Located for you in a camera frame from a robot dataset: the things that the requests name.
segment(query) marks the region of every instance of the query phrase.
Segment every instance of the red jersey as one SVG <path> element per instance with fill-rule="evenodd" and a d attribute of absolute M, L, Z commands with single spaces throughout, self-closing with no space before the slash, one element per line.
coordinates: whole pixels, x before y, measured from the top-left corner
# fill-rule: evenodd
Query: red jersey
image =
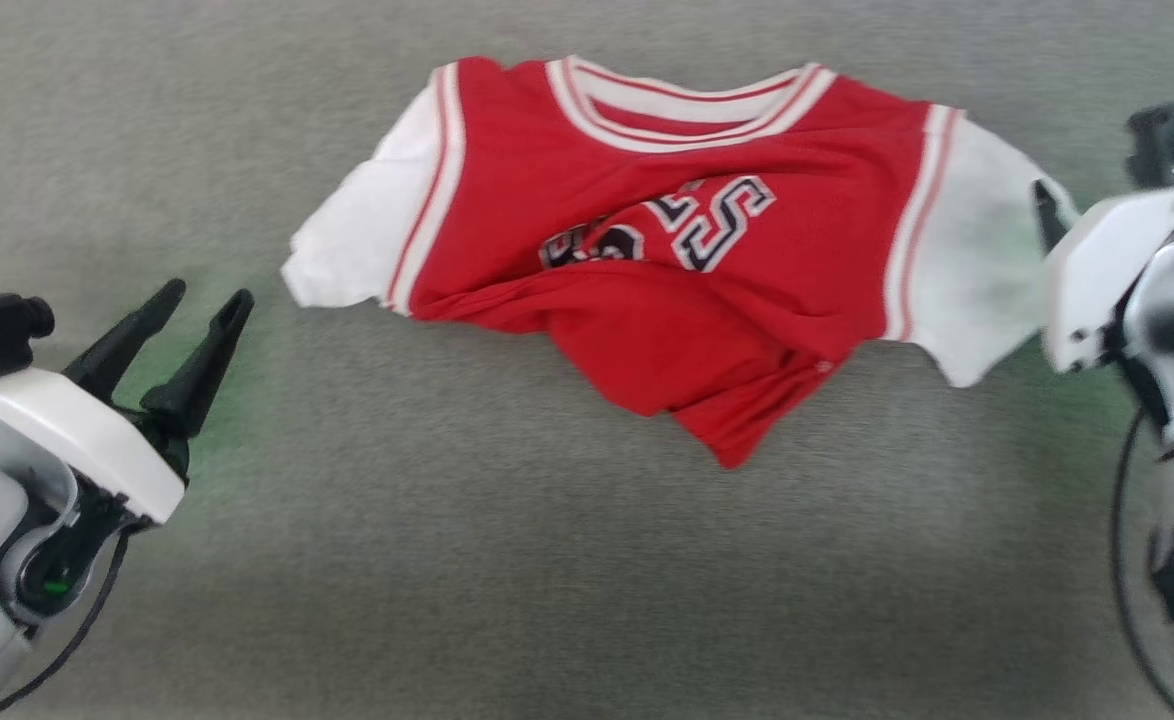
<path fill-rule="evenodd" d="M 546 332 L 735 466 L 864 339 L 925 346 L 958 386 L 1020 345 L 1035 179 L 962 112 L 819 65 L 697 92 L 468 58 L 295 234 L 284 277 L 302 305 Z"/>

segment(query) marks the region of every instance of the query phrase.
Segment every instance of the black cable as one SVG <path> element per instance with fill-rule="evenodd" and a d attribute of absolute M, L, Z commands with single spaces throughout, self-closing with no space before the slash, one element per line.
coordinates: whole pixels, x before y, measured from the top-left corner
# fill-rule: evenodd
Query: black cable
<path fill-rule="evenodd" d="M 107 574 L 103 577 L 103 584 L 101 588 L 97 588 L 97 597 L 94 598 L 94 604 L 89 606 L 89 614 L 85 615 L 85 619 L 80 621 L 80 628 L 76 630 L 76 634 L 70 635 L 70 640 L 67 641 L 67 646 L 62 647 L 62 652 L 58 653 L 58 657 L 53 659 L 46 669 L 40 669 L 40 674 L 31 679 L 31 682 L 23 685 L 23 687 L 9 693 L 5 700 L 0 701 L 0 714 L 6 712 L 9 707 L 14 707 L 16 702 L 20 702 L 25 698 L 29 697 L 43 685 L 46 680 L 55 675 L 62 666 L 70 660 L 70 653 L 76 652 L 81 642 L 85 642 L 85 638 L 89 635 L 89 628 L 92 628 L 95 620 L 97 620 L 99 612 L 102 612 L 103 606 L 107 605 L 107 597 L 110 595 L 112 588 L 116 585 L 116 577 L 120 574 L 120 566 L 124 561 L 124 552 L 129 550 L 129 537 L 136 532 L 135 529 L 122 529 L 120 532 L 120 539 L 116 541 L 116 550 L 112 552 L 112 565 L 107 566 Z"/>
<path fill-rule="evenodd" d="M 1160 697 L 1163 705 L 1174 714 L 1174 694 L 1169 685 L 1160 679 L 1155 671 L 1155 665 L 1151 664 L 1151 657 L 1143 650 L 1143 642 L 1139 639 L 1136 624 L 1134 621 L 1134 607 L 1131 606 L 1131 598 L 1125 592 L 1125 550 L 1121 532 L 1121 511 L 1125 509 L 1125 489 L 1131 478 L 1131 457 L 1134 455 L 1134 443 L 1139 436 L 1139 429 L 1143 424 L 1143 410 L 1140 408 L 1134 413 L 1131 430 L 1125 436 L 1125 445 L 1121 450 L 1121 460 L 1116 465 L 1116 487 L 1112 491 L 1112 518 L 1111 518 L 1111 560 L 1112 560 L 1112 595 L 1116 600 L 1116 612 L 1121 618 L 1121 633 L 1125 641 L 1131 646 L 1131 654 L 1134 662 L 1143 673 L 1146 682 Z"/>

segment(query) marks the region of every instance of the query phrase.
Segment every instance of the printed number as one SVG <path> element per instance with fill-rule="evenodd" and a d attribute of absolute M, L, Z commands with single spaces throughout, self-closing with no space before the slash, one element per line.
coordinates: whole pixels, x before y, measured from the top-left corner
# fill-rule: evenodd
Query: printed number
<path fill-rule="evenodd" d="M 702 181 L 680 188 L 695 191 Z M 694 272 L 710 272 L 744 234 L 750 218 L 758 218 L 774 204 L 774 193 L 756 176 L 743 176 L 720 188 L 711 196 L 710 213 L 699 211 L 699 201 L 689 195 L 664 195 L 646 202 L 666 233 L 672 236 L 672 251 L 679 263 Z M 610 226 L 592 247 L 583 247 L 605 222 L 592 220 L 568 231 L 556 234 L 538 255 L 542 267 L 561 268 L 593 260 L 645 260 L 645 236 L 632 226 Z"/>
<path fill-rule="evenodd" d="M 542 242 L 542 267 L 560 268 L 592 260 L 645 260 L 645 236 L 630 226 L 610 226 L 600 240 L 583 249 L 583 238 L 596 229 L 596 223 L 578 226 Z"/>
<path fill-rule="evenodd" d="M 735 179 L 711 197 L 710 218 L 697 213 L 697 200 L 688 196 L 666 195 L 646 204 L 668 233 L 677 233 L 672 251 L 680 264 L 710 272 L 747 234 L 747 221 L 774 204 L 774 193 L 760 177 Z"/>

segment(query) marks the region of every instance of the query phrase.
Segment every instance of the gray carpet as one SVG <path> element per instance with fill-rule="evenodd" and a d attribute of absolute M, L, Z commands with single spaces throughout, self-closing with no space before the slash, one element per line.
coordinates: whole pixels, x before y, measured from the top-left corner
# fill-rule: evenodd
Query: gray carpet
<path fill-rule="evenodd" d="M 11 716 L 1159 716 L 1105 581 L 1111 374 L 1026 346 L 956 391 L 865 346 L 727 473 L 544 338 L 291 305 L 286 237 L 431 68 L 569 53 L 709 89 L 819 60 L 1086 206 L 1174 99 L 1174 4 L 0 0 L 0 290 L 55 307 L 39 363 L 181 275 L 136 393 L 259 300 L 188 500 Z"/>

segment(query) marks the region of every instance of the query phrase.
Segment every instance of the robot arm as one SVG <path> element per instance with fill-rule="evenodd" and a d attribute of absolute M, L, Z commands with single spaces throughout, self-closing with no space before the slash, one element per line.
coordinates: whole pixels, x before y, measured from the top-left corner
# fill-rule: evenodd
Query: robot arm
<path fill-rule="evenodd" d="M 1131 159 L 1131 176 L 1155 190 L 1099 202 L 1070 231 L 1054 222 L 1052 208 L 1041 206 L 1041 228 L 1052 245 L 1044 345 L 1058 372 L 1116 364 L 1139 401 L 1116 475 L 1113 590 L 1131 651 L 1174 712 L 1174 688 L 1159 678 L 1132 628 L 1119 534 L 1128 452 L 1141 420 L 1147 420 L 1162 451 L 1158 483 L 1163 502 L 1148 573 L 1174 628 L 1174 105 L 1136 114 L 1131 129 L 1139 150 Z"/>
<path fill-rule="evenodd" d="M 188 442 L 203 425 L 254 297 L 238 291 L 227 302 L 185 364 L 144 395 L 142 410 L 117 406 L 112 392 L 184 290 L 181 281 L 167 283 L 62 374 L 29 368 L 31 337 L 53 329 L 48 307 L 0 295 L 0 692 L 43 625 L 81 600 L 112 538 L 121 538 L 113 573 L 127 536 L 166 523 L 183 500 Z"/>

